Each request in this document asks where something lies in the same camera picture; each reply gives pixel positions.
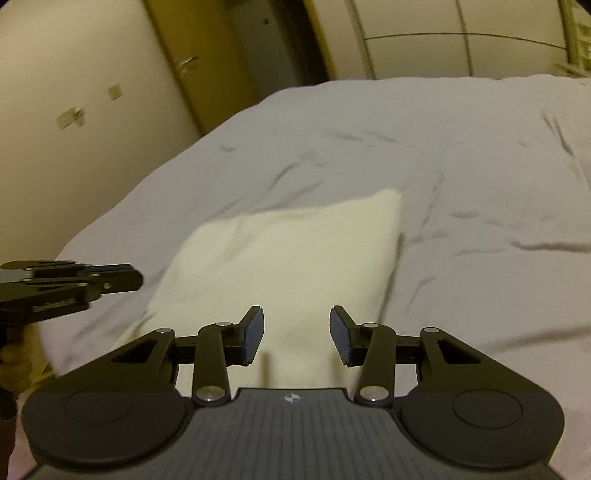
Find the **left hand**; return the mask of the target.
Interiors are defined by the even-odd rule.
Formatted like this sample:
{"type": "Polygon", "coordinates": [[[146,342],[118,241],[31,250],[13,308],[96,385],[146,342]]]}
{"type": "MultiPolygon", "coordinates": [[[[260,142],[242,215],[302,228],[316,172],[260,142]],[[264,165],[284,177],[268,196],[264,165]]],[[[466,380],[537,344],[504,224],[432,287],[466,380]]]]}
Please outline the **left hand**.
{"type": "Polygon", "coordinates": [[[28,325],[15,343],[1,348],[1,388],[21,394],[51,372],[39,327],[28,325]]]}

